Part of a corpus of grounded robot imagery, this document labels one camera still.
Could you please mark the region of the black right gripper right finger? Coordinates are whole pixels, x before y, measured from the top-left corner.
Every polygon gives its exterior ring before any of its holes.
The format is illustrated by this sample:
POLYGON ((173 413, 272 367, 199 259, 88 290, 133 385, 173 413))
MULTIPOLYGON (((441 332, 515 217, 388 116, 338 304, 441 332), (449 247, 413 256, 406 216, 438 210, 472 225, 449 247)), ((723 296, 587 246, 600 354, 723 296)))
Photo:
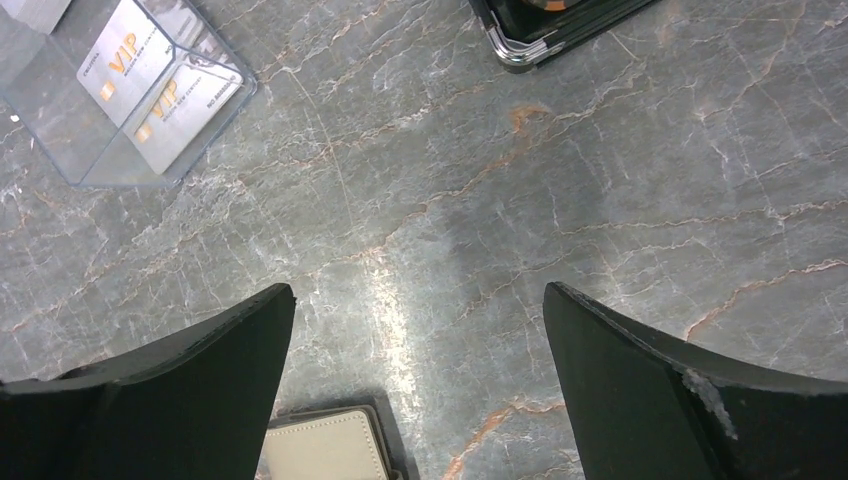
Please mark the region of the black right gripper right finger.
POLYGON ((589 479, 843 479, 847 386, 763 368, 561 282, 543 317, 589 479))

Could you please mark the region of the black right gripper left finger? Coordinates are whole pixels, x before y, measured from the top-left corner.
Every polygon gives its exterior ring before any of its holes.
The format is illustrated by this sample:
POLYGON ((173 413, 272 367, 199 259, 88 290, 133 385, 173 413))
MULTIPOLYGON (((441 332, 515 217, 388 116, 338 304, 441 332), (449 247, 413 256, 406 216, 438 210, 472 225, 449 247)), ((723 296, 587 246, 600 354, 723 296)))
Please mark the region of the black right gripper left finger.
POLYGON ((277 283, 126 353, 1 387, 5 479, 251 479, 296 300, 277 283))

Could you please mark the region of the clear acrylic card box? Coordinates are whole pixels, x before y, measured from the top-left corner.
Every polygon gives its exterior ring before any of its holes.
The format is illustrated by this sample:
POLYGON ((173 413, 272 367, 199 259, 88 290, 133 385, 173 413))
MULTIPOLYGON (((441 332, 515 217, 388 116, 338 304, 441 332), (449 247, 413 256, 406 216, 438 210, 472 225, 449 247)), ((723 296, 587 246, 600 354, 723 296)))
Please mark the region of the clear acrylic card box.
POLYGON ((1 105, 78 187, 179 183, 255 94, 190 1, 5 1, 1 105))

